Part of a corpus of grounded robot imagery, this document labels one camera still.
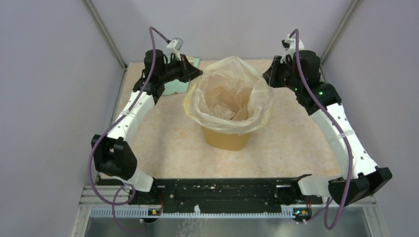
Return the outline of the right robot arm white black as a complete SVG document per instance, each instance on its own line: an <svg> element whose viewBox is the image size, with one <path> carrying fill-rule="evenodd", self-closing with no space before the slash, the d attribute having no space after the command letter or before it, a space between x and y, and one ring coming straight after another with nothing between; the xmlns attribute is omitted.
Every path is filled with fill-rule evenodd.
<svg viewBox="0 0 419 237"><path fill-rule="evenodd" d="M300 176L298 185L290 189L290 198L295 203L304 203L309 196L328 197L336 203L346 198L344 205L348 206L375 194L393 175L388 167L379 167L369 156L348 121L338 92L330 83L320 80L320 58L310 50L302 50L299 55L311 93L324 106L324 110L304 87L296 55L275 56L262 77L269 86L286 87L296 95L297 102L305 108L327 139L341 175Z"/></svg>

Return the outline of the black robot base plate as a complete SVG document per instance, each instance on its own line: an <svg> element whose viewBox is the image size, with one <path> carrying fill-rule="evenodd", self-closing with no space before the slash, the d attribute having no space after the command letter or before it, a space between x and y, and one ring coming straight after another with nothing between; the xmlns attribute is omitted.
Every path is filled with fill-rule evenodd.
<svg viewBox="0 0 419 237"><path fill-rule="evenodd" d="M203 214L279 213L282 206L322 204L320 197L307 197L297 186L298 178L156 179L150 192L130 192L130 205L163 206L163 212L191 213L198 206Z"/></svg>

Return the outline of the orange plastic trash bin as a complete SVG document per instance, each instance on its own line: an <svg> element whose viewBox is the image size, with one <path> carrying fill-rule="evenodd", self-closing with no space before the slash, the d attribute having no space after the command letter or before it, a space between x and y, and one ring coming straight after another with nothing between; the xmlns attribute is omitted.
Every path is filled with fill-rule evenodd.
<svg viewBox="0 0 419 237"><path fill-rule="evenodd" d="M240 151L249 141L251 133L242 135L238 134L223 134L205 127L202 127L204 138L206 142L215 148L227 151Z"/></svg>

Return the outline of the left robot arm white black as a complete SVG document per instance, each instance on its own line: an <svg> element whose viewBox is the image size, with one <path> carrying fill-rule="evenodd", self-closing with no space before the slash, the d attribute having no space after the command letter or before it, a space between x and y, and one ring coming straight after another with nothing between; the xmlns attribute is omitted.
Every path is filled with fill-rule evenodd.
<svg viewBox="0 0 419 237"><path fill-rule="evenodd" d="M136 191L146 204L158 199L154 178L138 168L137 158L129 146L145 115L157 104L165 84L174 80L188 83L203 71L189 62L187 56L174 53L167 57L161 50L145 53L144 69L134 84L130 98L105 136L92 139L93 164L96 171L122 181Z"/></svg>

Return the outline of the translucent yellowish trash bag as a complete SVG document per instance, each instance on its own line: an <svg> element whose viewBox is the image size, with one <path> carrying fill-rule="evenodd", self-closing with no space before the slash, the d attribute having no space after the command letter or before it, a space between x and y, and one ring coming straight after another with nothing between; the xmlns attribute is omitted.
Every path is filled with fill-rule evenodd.
<svg viewBox="0 0 419 237"><path fill-rule="evenodd" d="M254 67L231 56L203 69L183 102L186 115L204 128L246 134L264 127L274 93Z"/></svg>

